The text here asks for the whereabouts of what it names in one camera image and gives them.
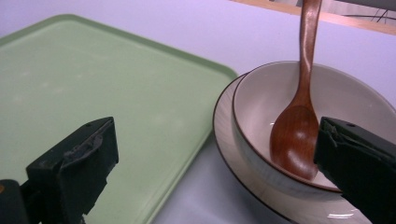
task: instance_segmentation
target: green tray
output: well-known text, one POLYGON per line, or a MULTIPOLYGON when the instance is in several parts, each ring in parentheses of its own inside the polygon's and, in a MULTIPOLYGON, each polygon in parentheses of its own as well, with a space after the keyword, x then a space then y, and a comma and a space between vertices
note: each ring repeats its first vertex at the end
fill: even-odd
POLYGON ((112 116, 120 163, 87 223, 147 223, 211 132, 236 73, 177 49, 87 21, 50 18, 0 39, 0 179, 80 125, 112 116))

